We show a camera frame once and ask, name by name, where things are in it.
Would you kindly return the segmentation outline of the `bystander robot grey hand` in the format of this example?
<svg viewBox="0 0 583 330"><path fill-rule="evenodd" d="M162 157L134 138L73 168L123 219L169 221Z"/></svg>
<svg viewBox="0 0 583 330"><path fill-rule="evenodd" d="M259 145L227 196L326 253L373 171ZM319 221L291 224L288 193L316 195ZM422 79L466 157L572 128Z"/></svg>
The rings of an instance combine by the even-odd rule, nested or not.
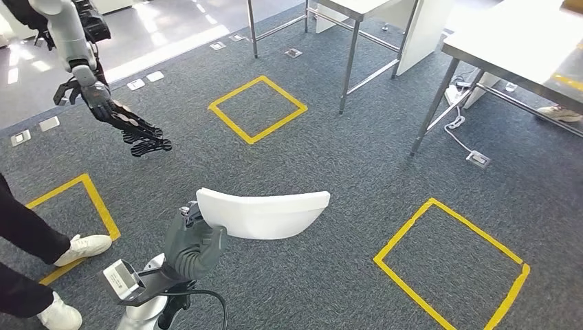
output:
<svg viewBox="0 0 583 330"><path fill-rule="evenodd" d="M112 121L115 106L108 86L100 81L90 86L82 86L81 96L97 120Z"/></svg>

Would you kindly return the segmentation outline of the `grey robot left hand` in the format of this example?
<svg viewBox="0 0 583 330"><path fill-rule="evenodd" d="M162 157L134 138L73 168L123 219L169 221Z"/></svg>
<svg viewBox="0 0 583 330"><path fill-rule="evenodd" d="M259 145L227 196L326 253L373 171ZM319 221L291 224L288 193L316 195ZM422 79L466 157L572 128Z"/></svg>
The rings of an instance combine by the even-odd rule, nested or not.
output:
<svg viewBox="0 0 583 330"><path fill-rule="evenodd" d="M172 277L198 281L210 272L225 252L228 230L208 225L197 201L179 208L166 232L164 267Z"/></svg>

